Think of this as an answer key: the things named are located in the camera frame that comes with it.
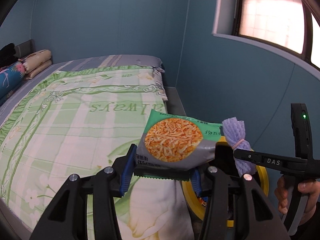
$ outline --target window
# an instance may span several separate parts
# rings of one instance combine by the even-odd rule
[[[311,62],[320,68],[320,27],[316,19],[312,16],[313,39]]]
[[[320,27],[302,0],[237,0],[232,34],[283,49],[320,68]]]

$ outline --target blue pillow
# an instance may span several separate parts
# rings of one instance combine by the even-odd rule
[[[12,91],[23,79],[25,68],[21,62],[16,62],[0,71],[0,98]]]
[[[7,101],[8,98],[10,96],[12,96],[12,94],[21,87],[22,84],[23,84],[23,81],[20,81],[20,83],[18,85],[16,85],[8,94],[6,94],[4,97],[0,98],[0,106],[2,106],[4,104],[4,102]]]

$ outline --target blue gripper pad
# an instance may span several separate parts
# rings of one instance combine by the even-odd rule
[[[120,189],[119,189],[121,196],[124,196],[124,193],[126,193],[129,189],[133,171],[136,165],[136,151],[137,151],[137,146],[136,145],[132,146],[131,152],[129,153],[129,157],[127,160],[127,164],[124,167],[124,170],[121,174]]]
[[[196,193],[197,197],[201,197],[202,195],[201,178],[200,178],[199,170],[197,168],[191,171],[190,180],[191,180],[193,191]]]

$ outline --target blue wall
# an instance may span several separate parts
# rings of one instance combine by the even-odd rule
[[[0,27],[0,49],[31,38],[32,9],[35,0],[18,0]]]
[[[256,151],[294,156],[290,103],[306,103],[314,156],[320,159],[320,82],[294,63],[264,49],[211,35],[216,0],[190,0],[177,90],[188,116],[244,120]],[[268,170],[269,198],[277,171]]]
[[[37,0],[32,38],[54,63],[113,54],[162,59],[174,86],[188,0]]]

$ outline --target green and white bedspread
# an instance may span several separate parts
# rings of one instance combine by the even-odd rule
[[[57,71],[34,87],[0,128],[0,197],[31,230],[72,173],[96,174],[138,143],[151,109],[165,112],[153,69]],[[123,240],[193,239],[181,186],[133,177],[115,198]],[[94,239],[92,197],[88,238]]]

